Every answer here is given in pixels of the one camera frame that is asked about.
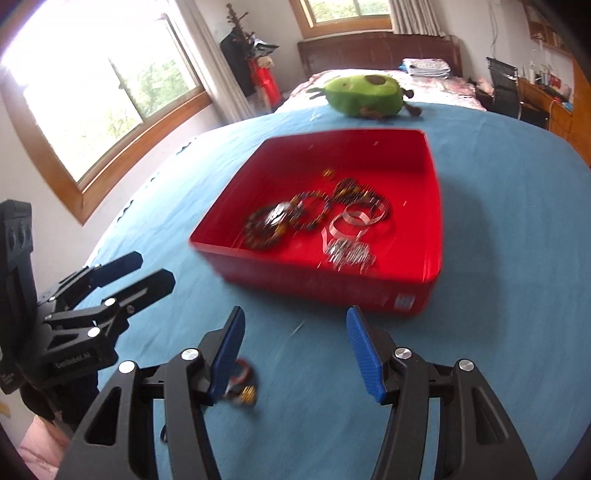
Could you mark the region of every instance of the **avocado plush toy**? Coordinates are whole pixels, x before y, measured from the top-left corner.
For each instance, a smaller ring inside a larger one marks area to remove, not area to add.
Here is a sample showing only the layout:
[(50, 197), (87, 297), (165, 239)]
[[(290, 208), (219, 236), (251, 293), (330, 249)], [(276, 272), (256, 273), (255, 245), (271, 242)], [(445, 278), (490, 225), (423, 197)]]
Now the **avocado plush toy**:
[(404, 90), (392, 77), (386, 75), (353, 75), (337, 77), (324, 88), (311, 88), (318, 92), (312, 98), (325, 96), (330, 106), (348, 116), (380, 120), (395, 116), (404, 106), (412, 116), (419, 116), (419, 107), (407, 104), (404, 97), (412, 98), (412, 90)]

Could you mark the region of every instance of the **window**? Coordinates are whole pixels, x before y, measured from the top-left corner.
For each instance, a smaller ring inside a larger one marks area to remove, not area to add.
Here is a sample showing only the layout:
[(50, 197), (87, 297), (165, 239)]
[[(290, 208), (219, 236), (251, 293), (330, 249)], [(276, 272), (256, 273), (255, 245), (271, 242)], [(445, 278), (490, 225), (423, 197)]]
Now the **window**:
[(290, 0), (304, 38), (390, 30), (388, 0)]
[(210, 103), (150, 0), (49, 0), (3, 59), (31, 159), (82, 223), (156, 143)]

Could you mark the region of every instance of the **wooden window frame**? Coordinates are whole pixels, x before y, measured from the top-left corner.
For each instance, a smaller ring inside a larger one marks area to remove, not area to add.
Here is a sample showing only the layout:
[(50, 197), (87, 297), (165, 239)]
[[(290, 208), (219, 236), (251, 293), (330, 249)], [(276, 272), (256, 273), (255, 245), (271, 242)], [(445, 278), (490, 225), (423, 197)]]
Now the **wooden window frame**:
[[(8, 46), (6, 41), (13, 39), (14, 30), (22, 28), (41, 3), (39, 0), (25, 0), (22, 9), (17, 7), (17, 15), (12, 16), (13, 21), (2, 25), (0, 55)], [(29, 158), (56, 196), (82, 225), (115, 185), (152, 148), (193, 115), (212, 104), (207, 92), (198, 85), (128, 132), (76, 182), (37, 125), (23, 95), (23, 87), (10, 71), (0, 79), (0, 95)]]
[(392, 30), (389, 15), (363, 15), (316, 23), (308, 0), (290, 0), (290, 5), (305, 40), (355, 31)]

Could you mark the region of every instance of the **wooden headboard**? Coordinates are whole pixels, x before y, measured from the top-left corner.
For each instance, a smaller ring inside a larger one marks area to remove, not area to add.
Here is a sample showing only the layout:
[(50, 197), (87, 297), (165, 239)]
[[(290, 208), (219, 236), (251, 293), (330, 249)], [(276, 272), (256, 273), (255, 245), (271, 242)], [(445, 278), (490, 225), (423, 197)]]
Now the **wooden headboard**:
[(453, 35), (361, 32), (302, 41), (298, 49), (307, 77), (333, 69), (396, 70), (406, 58), (443, 59), (452, 75), (463, 76), (459, 41)]

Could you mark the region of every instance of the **plush toy foot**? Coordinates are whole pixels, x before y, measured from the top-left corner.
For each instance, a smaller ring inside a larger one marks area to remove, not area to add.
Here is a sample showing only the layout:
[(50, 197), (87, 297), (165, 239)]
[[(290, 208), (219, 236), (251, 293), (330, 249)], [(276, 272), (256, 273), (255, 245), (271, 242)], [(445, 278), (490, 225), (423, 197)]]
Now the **plush toy foot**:
[(371, 108), (367, 108), (366, 106), (362, 107), (359, 113), (363, 118), (371, 118), (371, 120), (383, 120), (384, 118), (380, 112), (372, 110)]
[(421, 108), (414, 105), (409, 105), (407, 102), (404, 102), (404, 107), (412, 116), (420, 116), (421, 113), (423, 113), (423, 110)]

